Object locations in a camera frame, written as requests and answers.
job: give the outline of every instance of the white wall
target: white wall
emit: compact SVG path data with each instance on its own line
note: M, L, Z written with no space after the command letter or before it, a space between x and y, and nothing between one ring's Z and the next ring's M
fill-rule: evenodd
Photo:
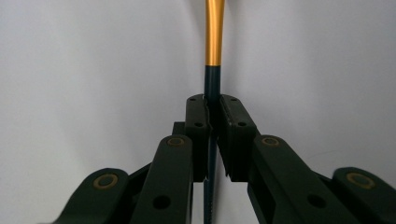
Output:
M396 187L396 2L229 0L222 92L315 171ZM205 1L0 4L0 219L51 222L105 167L132 173L203 91ZM257 223L219 171L216 223ZM197 186L192 223L202 223Z

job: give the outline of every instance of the white backdrop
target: white backdrop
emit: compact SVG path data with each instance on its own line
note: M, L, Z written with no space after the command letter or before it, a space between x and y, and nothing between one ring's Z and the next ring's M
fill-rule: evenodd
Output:
M221 91L262 133L396 187L396 1L228 0L223 39ZM51 222L90 173L151 162L204 50L204 0L1 1L1 222ZM258 222L246 187L219 169L216 223Z

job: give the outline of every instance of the screw hole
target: screw hole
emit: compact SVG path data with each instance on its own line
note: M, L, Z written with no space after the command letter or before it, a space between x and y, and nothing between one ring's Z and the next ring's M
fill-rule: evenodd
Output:
M319 197L318 195L315 194L310 194L307 197L309 203L312 206L315 206L317 208L324 208L326 207L326 201L324 201L324 199L322 199L321 197Z
M171 204L171 199L168 196L164 196L164 195L156 197L152 202L152 205L156 209L165 209L169 207L170 204Z

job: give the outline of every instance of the gold metal tube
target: gold metal tube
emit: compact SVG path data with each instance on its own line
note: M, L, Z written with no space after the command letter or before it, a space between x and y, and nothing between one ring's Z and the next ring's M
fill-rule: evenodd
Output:
M206 0L206 65L221 65L224 0Z

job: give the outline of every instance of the white surface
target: white surface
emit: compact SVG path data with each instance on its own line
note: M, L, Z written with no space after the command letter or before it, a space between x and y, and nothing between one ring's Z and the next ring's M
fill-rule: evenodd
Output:
M396 187L396 1L230 0L224 25L222 92L262 133ZM1 222L51 222L85 176L149 163L203 91L204 45L203 0L2 1ZM223 172L215 220L257 223Z

